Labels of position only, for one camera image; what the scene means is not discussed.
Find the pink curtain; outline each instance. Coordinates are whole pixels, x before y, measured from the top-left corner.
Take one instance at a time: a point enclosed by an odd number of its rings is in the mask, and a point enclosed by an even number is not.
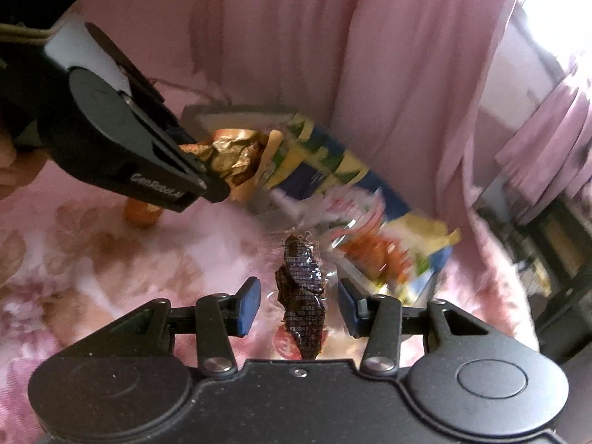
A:
[[[460,227],[457,254],[478,273],[484,266],[467,218],[474,125],[514,1],[82,0],[82,6],[149,76],[191,86],[205,71],[243,102],[295,106],[327,126],[411,206]]]
[[[592,178],[590,80],[566,77],[495,156],[519,223],[536,217],[561,192],[573,198]]]

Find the logo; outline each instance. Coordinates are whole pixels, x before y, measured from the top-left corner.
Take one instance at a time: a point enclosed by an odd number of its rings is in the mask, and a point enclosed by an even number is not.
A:
[[[164,184],[161,184],[159,181],[151,181],[150,179],[146,179],[142,176],[141,173],[134,173],[129,179],[130,182],[134,182],[136,184],[142,185],[148,189],[154,190],[156,192],[160,192],[161,194],[167,195],[169,197],[173,197],[178,199],[185,193],[179,190],[171,189]]]

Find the metal screw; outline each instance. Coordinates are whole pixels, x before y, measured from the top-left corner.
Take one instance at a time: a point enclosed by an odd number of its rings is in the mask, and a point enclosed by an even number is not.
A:
[[[227,372],[232,369],[232,362],[225,357],[210,357],[205,360],[203,367],[209,372]]]
[[[367,359],[364,359],[363,364],[364,367],[366,367],[366,370],[369,370],[373,374],[381,374],[395,368],[394,361],[388,357],[368,357]]]
[[[305,369],[290,369],[294,377],[306,377],[309,373]]]

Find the crumpled gold wrapper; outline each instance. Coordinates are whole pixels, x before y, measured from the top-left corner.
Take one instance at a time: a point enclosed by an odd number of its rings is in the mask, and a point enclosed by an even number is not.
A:
[[[210,143],[181,145],[180,148],[209,163],[215,173],[235,186],[255,175],[263,151],[260,133],[241,128],[216,130]]]

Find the human hand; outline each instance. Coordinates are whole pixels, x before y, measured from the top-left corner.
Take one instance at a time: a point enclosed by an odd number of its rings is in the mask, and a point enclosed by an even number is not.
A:
[[[29,185],[47,160],[44,150],[18,151],[0,112],[0,199]]]

